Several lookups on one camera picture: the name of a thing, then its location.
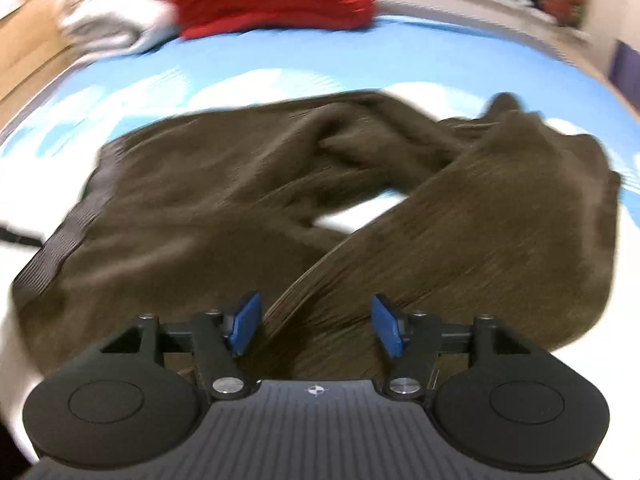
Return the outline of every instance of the brown towel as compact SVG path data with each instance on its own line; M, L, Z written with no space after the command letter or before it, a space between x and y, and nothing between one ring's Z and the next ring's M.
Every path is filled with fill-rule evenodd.
M593 137L509 94L471 121L375 92L172 118L102 149L14 300L46 374L136 315L250 290L269 309L241 365L263 377L377 375L377 292L452 322L491 313L553 349L604 308L619 184ZM409 197L352 235L312 224L389 188Z

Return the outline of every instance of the white wall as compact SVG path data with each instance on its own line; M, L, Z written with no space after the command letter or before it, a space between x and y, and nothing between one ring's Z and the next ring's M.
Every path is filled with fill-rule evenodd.
M620 40L640 51L640 0L626 0Z
M618 39L640 50L640 0L590 0L584 30L591 41L578 48L597 69L609 75Z

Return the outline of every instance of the bed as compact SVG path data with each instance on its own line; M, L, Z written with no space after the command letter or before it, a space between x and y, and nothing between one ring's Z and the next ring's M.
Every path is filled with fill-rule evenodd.
M0 133L0 220L48 237L77 201L103 143L174 114L383 89L436 118L477 116L495 93L514 92L563 133L597 136L624 177L606 311L583 338L555 354L609 402L610 429L596 465L616 480L635 480L640 477L640 406L633 388L640 321L634 276L640 268L640 125L607 88L548 43L508 27L501 34L500 27L449 21L387 15L357 32L256 30L175 40L142 56L72 67ZM387 194L323 221L353 230L398 200ZM20 413L40 377L22 347L8 292L33 253L0 245L1 415L32 460Z

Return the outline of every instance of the purple object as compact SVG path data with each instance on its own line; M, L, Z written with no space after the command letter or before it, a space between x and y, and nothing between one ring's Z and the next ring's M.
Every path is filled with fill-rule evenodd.
M640 110L640 52L619 41L609 79Z

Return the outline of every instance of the ribbed black surface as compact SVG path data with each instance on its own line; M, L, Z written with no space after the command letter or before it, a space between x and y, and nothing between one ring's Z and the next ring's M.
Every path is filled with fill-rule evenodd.
M453 449L419 406L380 397L371 382L266 381L252 397L219 402L172 452L118 471L80 471L49 459L26 480L602 480L584 464L561 472L503 472Z

